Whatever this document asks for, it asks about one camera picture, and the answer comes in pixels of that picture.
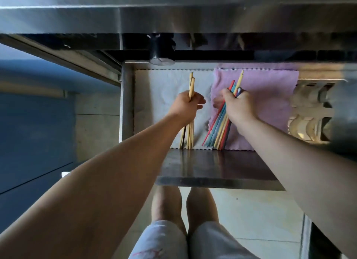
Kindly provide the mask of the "person's right hand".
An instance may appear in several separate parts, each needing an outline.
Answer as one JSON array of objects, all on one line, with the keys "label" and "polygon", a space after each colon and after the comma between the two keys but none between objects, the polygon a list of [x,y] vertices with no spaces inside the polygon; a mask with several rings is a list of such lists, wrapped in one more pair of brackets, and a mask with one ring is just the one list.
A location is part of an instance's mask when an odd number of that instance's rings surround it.
[{"label": "person's right hand", "polygon": [[218,96],[223,96],[226,103],[226,113],[230,121],[242,129],[249,124],[259,121],[248,91],[243,91],[237,98],[228,89],[221,90]]}]

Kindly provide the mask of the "person's left hand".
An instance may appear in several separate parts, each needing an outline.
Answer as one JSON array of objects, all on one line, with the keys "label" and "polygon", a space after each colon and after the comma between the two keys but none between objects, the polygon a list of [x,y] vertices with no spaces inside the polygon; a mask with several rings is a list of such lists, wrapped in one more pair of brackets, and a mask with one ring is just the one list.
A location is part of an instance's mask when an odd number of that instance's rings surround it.
[{"label": "person's left hand", "polygon": [[189,99],[188,90],[181,92],[167,113],[167,117],[173,119],[175,124],[180,128],[188,125],[196,117],[198,110],[194,109],[194,95],[201,94],[194,92],[191,99]]}]

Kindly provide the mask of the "bundle of wooden chopsticks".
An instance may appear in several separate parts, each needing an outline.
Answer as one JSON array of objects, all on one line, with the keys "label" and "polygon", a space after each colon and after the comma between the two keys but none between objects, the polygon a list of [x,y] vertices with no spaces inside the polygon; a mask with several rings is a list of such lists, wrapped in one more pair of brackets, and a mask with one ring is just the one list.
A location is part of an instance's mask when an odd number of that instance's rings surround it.
[{"label": "bundle of wooden chopsticks", "polygon": [[[190,85],[189,85],[189,99],[191,99],[194,93],[194,73],[190,73]],[[193,149],[194,146],[194,120],[182,129],[180,139],[180,149]]]}]

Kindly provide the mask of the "bundle of coloured chopsticks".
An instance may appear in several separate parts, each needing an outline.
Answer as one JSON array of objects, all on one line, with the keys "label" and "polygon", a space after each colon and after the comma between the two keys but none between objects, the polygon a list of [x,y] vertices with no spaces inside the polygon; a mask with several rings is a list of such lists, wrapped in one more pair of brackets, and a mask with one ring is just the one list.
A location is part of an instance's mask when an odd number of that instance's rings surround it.
[{"label": "bundle of coloured chopsticks", "polygon": [[[240,87],[244,71],[242,70],[238,80],[233,80],[229,86],[230,92],[237,98],[242,89]],[[231,121],[226,113],[226,103],[223,102],[216,113],[213,123],[203,141],[202,146],[212,148],[213,150],[224,150],[231,127]]]}]

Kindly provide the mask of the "person's left forearm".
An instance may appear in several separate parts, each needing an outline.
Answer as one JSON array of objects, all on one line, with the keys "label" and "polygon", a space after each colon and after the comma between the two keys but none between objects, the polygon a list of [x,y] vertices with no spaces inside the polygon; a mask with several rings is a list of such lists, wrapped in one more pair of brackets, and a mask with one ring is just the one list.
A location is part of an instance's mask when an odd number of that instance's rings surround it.
[{"label": "person's left forearm", "polygon": [[0,234],[0,259],[109,259],[191,120],[169,113],[71,171]]}]

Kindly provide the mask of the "person's right forearm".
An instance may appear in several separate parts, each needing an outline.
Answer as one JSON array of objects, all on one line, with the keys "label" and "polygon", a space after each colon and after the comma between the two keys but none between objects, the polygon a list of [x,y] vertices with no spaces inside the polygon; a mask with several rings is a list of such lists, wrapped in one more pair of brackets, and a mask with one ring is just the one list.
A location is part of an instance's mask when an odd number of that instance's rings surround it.
[{"label": "person's right forearm", "polygon": [[322,233],[357,259],[357,163],[253,117],[234,124]]}]

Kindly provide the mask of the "white cloth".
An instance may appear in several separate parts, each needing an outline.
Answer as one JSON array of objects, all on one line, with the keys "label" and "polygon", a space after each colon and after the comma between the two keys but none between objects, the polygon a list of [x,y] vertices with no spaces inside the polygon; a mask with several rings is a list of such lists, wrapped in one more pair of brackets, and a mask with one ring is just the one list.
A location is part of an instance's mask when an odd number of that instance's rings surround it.
[{"label": "white cloth", "polygon": [[[177,95],[189,89],[191,70],[137,70],[135,72],[134,134],[161,120],[169,111]],[[213,107],[211,87],[215,80],[214,72],[196,70],[194,90],[206,100],[203,108],[197,111],[194,120],[193,149],[211,150],[203,147],[209,130]]]}]

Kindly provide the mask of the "pink cloth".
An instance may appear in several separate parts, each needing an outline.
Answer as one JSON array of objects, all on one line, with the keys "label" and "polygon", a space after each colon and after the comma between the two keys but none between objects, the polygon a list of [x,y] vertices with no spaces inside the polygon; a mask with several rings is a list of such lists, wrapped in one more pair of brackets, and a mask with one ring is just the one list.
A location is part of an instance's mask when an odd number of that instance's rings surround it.
[{"label": "pink cloth", "polygon": [[298,71],[265,69],[220,69],[214,70],[215,79],[211,87],[211,119],[208,129],[215,123],[221,103],[215,105],[214,99],[221,97],[221,90],[228,88],[232,81],[238,81],[243,72],[241,87],[253,99],[258,117],[283,132],[288,132],[288,120],[292,115],[290,104],[298,81]]}]

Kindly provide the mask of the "stainless steel table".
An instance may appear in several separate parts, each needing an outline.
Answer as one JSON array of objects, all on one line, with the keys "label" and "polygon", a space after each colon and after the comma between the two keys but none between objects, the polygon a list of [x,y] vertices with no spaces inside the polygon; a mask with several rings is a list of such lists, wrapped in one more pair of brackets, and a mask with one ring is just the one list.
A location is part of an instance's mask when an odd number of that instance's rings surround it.
[{"label": "stainless steel table", "polygon": [[[135,120],[135,72],[138,70],[179,70],[213,71],[215,68],[234,70],[238,68],[253,70],[298,71],[298,85],[305,83],[332,85],[329,90],[309,94],[332,108],[322,106],[297,108],[297,113],[318,113],[317,136],[327,136],[324,128],[331,131],[329,141],[312,143],[321,149],[342,155],[357,162],[357,63],[259,63],[259,62],[183,62],[171,66],[157,66],[146,61],[128,60],[122,64],[120,135],[123,141],[134,135],[139,121]],[[233,150],[169,150],[159,176],[157,185],[174,185],[205,188],[227,188],[246,190],[284,191],[265,162],[253,151]]]}]

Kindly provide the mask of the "white ornate rack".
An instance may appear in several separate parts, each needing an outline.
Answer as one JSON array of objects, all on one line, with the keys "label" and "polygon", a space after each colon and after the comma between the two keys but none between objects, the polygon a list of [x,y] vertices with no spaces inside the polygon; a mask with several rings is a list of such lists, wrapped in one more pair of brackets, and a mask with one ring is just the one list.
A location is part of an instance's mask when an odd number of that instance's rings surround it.
[{"label": "white ornate rack", "polygon": [[290,135],[311,144],[329,143],[329,122],[335,114],[329,94],[336,83],[337,80],[298,80],[291,98]]}]

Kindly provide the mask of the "person's right leg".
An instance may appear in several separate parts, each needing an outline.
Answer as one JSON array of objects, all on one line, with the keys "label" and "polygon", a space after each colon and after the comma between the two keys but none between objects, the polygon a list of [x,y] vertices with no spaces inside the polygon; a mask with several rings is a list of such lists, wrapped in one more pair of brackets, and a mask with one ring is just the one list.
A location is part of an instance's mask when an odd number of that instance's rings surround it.
[{"label": "person's right leg", "polygon": [[218,210],[209,188],[192,187],[186,200],[189,234],[205,222],[219,222]]}]

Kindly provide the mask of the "person's leg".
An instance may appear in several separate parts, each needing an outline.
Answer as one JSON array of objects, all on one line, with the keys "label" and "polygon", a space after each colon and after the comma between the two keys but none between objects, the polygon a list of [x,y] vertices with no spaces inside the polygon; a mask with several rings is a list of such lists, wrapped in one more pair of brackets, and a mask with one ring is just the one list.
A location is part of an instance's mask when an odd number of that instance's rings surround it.
[{"label": "person's leg", "polygon": [[218,210],[209,188],[192,187],[186,200],[189,234],[205,222],[219,222]]},{"label": "person's leg", "polygon": [[187,236],[181,210],[182,195],[179,187],[170,185],[157,186],[151,204],[151,222],[170,221]]}]

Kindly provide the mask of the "person's left leg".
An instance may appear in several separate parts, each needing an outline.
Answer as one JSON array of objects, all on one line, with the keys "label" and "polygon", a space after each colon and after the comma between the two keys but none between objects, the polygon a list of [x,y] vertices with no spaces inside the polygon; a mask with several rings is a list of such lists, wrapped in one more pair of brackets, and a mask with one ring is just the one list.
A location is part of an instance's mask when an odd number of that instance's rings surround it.
[{"label": "person's left leg", "polygon": [[179,187],[170,185],[157,186],[151,204],[151,222],[170,221],[187,236],[181,210],[182,195]]}]

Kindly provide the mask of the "light grey shorts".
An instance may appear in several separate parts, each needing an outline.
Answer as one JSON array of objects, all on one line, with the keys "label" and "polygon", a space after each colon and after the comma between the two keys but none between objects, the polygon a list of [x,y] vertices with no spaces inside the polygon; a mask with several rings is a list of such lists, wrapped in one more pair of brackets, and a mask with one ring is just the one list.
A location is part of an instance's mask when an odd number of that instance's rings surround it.
[{"label": "light grey shorts", "polygon": [[221,224],[207,221],[186,236],[171,221],[150,224],[128,259],[260,259],[243,247]]}]

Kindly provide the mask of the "blue cabinet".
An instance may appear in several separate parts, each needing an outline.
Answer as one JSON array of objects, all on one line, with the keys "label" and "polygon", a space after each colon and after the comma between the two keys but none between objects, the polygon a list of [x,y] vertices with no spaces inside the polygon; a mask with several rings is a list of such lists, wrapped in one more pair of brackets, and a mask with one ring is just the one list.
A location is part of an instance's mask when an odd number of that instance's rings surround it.
[{"label": "blue cabinet", "polygon": [[0,234],[74,168],[74,101],[0,94]]}]

